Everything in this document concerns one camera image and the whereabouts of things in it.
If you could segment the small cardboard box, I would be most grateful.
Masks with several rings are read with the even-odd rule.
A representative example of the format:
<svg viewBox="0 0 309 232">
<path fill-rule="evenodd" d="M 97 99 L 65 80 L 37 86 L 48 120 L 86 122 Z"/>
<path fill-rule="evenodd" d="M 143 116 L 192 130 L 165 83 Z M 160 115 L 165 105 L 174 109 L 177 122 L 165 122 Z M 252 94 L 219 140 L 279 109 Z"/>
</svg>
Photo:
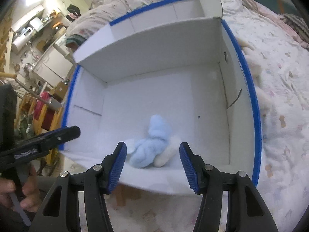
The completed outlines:
<svg viewBox="0 0 309 232">
<path fill-rule="evenodd" d="M 49 94 L 55 98 L 58 102 L 62 102 L 68 90 L 68 85 L 64 82 L 59 82 Z"/>
</svg>

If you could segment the white sock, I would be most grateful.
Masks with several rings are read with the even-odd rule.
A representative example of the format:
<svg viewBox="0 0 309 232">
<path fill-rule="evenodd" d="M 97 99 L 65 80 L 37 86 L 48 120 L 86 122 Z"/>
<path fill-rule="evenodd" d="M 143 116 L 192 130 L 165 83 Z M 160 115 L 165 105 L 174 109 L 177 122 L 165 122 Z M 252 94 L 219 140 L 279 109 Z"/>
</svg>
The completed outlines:
<svg viewBox="0 0 309 232">
<path fill-rule="evenodd" d="M 145 168 L 150 165 L 157 168 L 169 162 L 179 150 L 181 139 L 172 136 L 169 140 L 146 138 L 139 141 L 125 140 L 129 164 L 134 168 Z"/>
</svg>

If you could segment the light blue fluffy sock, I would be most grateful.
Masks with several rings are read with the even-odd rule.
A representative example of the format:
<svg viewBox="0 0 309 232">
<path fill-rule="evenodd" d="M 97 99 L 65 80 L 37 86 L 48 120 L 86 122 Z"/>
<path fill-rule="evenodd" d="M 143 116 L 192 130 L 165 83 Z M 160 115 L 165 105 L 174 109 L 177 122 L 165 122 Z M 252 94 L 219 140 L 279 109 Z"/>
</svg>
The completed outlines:
<svg viewBox="0 0 309 232">
<path fill-rule="evenodd" d="M 130 156 L 129 164 L 134 168 L 145 168 L 151 165 L 157 155 L 167 148 L 171 136 L 171 128 L 160 115 L 150 118 L 148 135 L 135 143 L 135 150 Z"/>
</svg>

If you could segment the black white striped cloth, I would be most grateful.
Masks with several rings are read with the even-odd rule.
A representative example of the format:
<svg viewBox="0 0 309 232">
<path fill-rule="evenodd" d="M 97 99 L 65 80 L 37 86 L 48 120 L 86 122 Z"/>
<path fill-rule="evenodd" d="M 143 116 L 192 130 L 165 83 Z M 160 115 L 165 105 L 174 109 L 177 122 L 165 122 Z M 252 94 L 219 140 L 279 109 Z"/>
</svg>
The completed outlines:
<svg viewBox="0 0 309 232">
<path fill-rule="evenodd" d="M 292 38 L 308 50 L 308 26 L 304 19 L 294 14 L 283 14 L 281 20 L 288 25 Z"/>
</svg>

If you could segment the yellow wooden chair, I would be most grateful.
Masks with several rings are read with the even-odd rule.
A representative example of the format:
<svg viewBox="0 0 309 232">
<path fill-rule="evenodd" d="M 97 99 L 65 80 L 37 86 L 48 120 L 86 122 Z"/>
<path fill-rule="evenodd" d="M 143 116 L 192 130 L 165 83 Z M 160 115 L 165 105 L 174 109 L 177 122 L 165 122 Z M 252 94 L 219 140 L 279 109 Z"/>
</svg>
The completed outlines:
<svg viewBox="0 0 309 232">
<path fill-rule="evenodd" d="M 49 104 L 56 103 L 60 108 L 53 110 L 29 93 L 25 94 L 19 103 L 14 123 L 17 140 L 39 136 L 60 127 L 64 110 L 61 103 L 48 92 L 41 93 L 40 97 Z"/>
</svg>

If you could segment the teal headboard cushion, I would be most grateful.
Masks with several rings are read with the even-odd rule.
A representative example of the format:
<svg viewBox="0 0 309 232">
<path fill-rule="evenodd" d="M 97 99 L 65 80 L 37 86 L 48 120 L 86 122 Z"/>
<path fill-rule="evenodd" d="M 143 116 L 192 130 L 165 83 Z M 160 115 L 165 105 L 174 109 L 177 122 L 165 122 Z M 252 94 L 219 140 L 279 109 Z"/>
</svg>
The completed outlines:
<svg viewBox="0 0 309 232">
<path fill-rule="evenodd" d="M 297 8 L 284 0 L 255 0 L 277 14 L 294 14 L 300 16 Z"/>
</svg>

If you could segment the white kitchen cabinet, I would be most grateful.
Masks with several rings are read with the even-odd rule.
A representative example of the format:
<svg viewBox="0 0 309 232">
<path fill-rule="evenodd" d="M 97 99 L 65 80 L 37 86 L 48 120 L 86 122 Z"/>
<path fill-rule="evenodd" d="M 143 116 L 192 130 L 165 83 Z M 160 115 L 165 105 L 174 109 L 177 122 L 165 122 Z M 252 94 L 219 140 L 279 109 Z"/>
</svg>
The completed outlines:
<svg viewBox="0 0 309 232">
<path fill-rule="evenodd" d="M 32 73 L 50 86 L 64 81 L 74 70 L 71 53 L 65 46 L 66 34 L 55 40 L 35 63 Z"/>
</svg>

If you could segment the white water heater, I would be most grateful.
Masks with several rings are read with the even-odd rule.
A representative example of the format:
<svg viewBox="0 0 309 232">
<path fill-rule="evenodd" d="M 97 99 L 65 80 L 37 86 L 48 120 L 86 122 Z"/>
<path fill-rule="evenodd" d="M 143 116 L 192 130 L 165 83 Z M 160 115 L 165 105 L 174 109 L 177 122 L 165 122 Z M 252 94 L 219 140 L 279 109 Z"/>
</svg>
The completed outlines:
<svg viewBox="0 0 309 232">
<path fill-rule="evenodd" d="M 14 54 L 19 53 L 23 46 L 32 38 L 33 33 L 34 31 L 31 27 L 26 28 L 25 31 L 13 41 L 12 52 Z"/>
</svg>

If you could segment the blue white cardboard box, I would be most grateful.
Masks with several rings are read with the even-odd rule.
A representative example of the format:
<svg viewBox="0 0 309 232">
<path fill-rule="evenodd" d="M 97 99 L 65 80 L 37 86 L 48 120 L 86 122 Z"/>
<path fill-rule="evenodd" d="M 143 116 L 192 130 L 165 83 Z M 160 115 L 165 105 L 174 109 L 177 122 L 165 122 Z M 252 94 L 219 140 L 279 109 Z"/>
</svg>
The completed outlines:
<svg viewBox="0 0 309 232">
<path fill-rule="evenodd" d="M 60 148 L 66 157 L 89 168 L 120 141 L 132 150 L 158 114 L 176 145 L 186 142 L 220 171 L 244 171 L 258 183 L 258 100 L 220 0 L 164 0 L 134 10 L 73 56 L 62 123 L 81 134 Z"/>
</svg>

